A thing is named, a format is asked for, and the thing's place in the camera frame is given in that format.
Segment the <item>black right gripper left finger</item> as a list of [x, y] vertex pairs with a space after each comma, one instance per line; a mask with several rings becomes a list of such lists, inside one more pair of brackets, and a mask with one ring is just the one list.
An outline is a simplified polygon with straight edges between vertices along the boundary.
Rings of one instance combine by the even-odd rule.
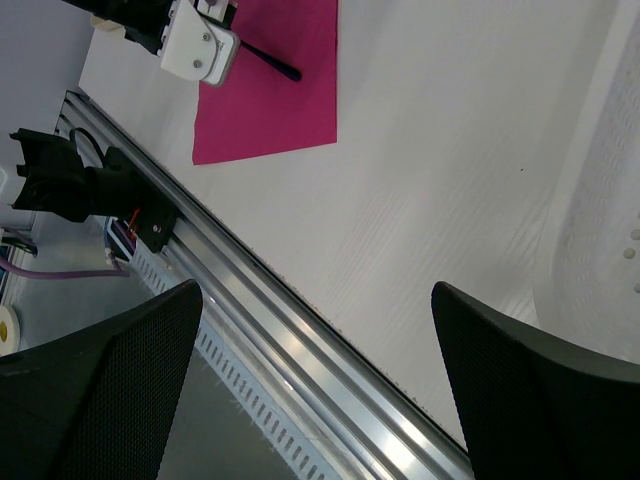
[[154, 479], [203, 309], [187, 280], [1, 359], [4, 479]]

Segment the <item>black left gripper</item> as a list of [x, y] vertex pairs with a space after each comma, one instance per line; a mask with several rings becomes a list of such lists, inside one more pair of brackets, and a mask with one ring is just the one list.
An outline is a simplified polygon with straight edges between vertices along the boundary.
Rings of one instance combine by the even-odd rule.
[[119, 24], [125, 38], [157, 53], [169, 22], [171, 0], [64, 0], [102, 20]]

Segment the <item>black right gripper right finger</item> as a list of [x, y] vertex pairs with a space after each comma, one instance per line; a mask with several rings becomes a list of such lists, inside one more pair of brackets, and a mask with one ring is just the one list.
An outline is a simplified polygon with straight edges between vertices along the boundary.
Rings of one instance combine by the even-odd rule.
[[438, 282], [431, 308], [478, 479], [636, 479], [639, 367]]

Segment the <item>purple metal spoon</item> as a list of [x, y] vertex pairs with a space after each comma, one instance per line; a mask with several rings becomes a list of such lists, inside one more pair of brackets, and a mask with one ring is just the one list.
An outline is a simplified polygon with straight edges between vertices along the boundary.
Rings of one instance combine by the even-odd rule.
[[302, 80], [303, 76], [301, 71], [294, 66], [256, 48], [244, 40], [241, 41], [241, 46], [289, 80], [293, 82], [300, 82]]

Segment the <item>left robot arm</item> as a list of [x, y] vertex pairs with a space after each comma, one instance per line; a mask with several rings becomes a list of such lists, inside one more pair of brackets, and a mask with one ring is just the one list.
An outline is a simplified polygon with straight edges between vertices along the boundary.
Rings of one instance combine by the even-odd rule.
[[11, 147], [1, 160], [1, 203], [14, 210], [82, 223], [92, 215], [126, 219], [164, 202], [120, 149], [102, 150], [82, 128], [67, 138], [19, 128], [1, 142]]

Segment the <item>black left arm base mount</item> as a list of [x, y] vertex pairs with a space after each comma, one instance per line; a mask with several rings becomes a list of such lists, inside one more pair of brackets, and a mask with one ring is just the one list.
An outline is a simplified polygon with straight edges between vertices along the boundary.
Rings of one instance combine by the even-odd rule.
[[123, 217], [129, 231], [152, 253], [159, 253], [173, 233], [179, 209], [121, 149], [108, 147], [105, 160], [107, 168], [132, 179], [135, 201], [133, 208]]

